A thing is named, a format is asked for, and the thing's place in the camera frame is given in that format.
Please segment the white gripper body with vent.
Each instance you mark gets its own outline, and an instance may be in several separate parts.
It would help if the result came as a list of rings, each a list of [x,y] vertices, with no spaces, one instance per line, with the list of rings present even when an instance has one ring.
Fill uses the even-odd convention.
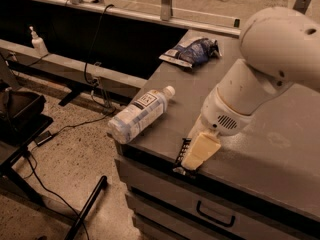
[[[201,119],[204,125],[221,135],[238,134],[253,119],[252,115],[242,115],[229,108],[219,96],[215,87],[206,97],[201,108]]]

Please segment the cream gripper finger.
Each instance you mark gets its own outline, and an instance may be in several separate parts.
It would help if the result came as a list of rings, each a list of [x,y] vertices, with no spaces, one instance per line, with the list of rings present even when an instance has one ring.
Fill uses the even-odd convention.
[[[220,139],[211,132],[200,132],[191,141],[181,165],[187,170],[196,170],[221,148]]]
[[[199,115],[197,120],[195,121],[192,129],[187,135],[188,139],[196,138],[200,133],[207,133],[209,130],[208,126],[203,122],[202,115]]]

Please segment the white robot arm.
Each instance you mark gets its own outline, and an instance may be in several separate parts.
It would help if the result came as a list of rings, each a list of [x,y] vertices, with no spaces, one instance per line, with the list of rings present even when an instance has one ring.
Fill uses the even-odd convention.
[[[221,147],[221,135],[239,133],[264,103],[297,83],[320,89],[320,25],[285,7],[252,15],[239,37],[242,57],[208,94],[179,157],[186,170],[198,169]]]

